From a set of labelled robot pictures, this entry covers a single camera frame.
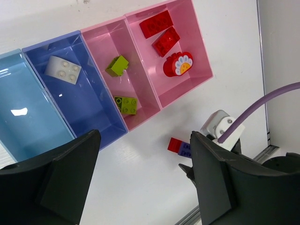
lime green lego brick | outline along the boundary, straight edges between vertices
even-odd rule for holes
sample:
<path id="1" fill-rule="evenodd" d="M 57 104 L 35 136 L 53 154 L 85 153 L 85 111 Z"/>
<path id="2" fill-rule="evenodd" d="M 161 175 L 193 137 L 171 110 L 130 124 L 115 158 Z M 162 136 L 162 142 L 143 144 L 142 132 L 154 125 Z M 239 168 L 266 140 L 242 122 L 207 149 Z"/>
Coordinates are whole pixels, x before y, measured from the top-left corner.
<path id="1" fill-rule="evenodd" d="M 120 55 L 112 60 L 105 71 L 113 77 L 122 76 L 124 69 L 128 68 L 128 64 L 129 62 Z"/>
<path id="2" fill-rule="evenodd" d="M 114 100 L 122 114 L 136 115 L 137 98 L 115 96 Z"/>

white bracket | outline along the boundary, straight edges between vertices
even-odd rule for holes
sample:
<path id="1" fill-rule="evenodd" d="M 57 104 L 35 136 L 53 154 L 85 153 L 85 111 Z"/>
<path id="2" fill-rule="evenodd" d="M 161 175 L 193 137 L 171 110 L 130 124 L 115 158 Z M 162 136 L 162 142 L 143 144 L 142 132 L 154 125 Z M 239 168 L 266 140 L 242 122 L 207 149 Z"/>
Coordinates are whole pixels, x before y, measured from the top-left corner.
<path id="1" fill-rule="evenodd" d="M 245 126 L 242 124 L 239 125 L 223 143 L 218 143 L 218 138 L 222 136 L 222 134 L 233 124 L 234 121 L 235 118 L 226 116 L 219 122 L 215 129 L 215 137 L 217 137 L 217 139 L 213 140 L 213 142 L 228 151 L 231 151 L 233 149 L 236 142 L 239 140 L 241 134 L 243 133 Z"/>

red flower lego piece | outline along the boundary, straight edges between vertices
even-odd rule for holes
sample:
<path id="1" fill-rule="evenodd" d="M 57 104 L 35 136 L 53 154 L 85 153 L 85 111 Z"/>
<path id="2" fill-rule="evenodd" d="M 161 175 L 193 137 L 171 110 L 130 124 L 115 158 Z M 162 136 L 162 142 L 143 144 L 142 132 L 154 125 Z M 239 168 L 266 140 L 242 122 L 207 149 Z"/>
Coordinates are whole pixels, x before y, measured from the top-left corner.
<path id="1" fill-rule="evenodd" d="M 175 28 L 170 27 L 152 44 L 152 46 L 161 57 L 164 57 L 179 40 L 180 37 Z"/>
<path id="2" fill-rule="evenodd" d="M 173 22 L 168 10 L 140 23 L 140 27 L 146 39 L 172 26 Z"/>
<path id="3" fill-rule="evenodd" d="M 164 73 L 168 77 L 182 76 L 193 66 L 193 56 L 189 52 L 174 53 L 164 63 Z"/>

light blue bin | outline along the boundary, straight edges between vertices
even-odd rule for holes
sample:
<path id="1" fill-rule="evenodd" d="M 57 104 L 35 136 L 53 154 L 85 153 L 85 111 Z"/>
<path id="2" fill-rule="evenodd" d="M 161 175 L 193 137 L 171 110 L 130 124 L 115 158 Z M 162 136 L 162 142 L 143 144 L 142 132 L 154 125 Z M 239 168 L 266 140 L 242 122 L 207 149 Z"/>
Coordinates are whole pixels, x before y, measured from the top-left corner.
<path id="1" fill-rule="evenodd" d="M 20 162 L 74 139 L 21 50 L 0 55 L 0 140 Z"/>

red and purple lego brick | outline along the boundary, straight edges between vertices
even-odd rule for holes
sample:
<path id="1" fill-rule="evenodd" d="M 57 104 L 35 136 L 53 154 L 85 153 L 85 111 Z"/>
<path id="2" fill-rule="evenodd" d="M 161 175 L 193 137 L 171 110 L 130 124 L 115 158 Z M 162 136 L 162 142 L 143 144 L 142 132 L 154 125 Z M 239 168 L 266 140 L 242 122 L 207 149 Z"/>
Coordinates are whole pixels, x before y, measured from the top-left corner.
<path id="1" fill-rule="evenodd" d="M 140 23 L 142 33 L 146 39 L 172 26 L 173 22 L 168 10 Z"/>
<path id="2" fill-rule="evenodd" d="M 179 40 L 180 37 L 175 28 L 170 27 L 152 44 L 152 46 L 161 57 L 164 57 Z"/>
<path id="3" fill-rule="evenodd" d="M 191 146 L 188 143 L 185 143 L 176 138 L 171 138 L 168 150 L 177 153 L 180 156 L 184 156 L 187 158 L 192 158 L 191 154 Z"/>

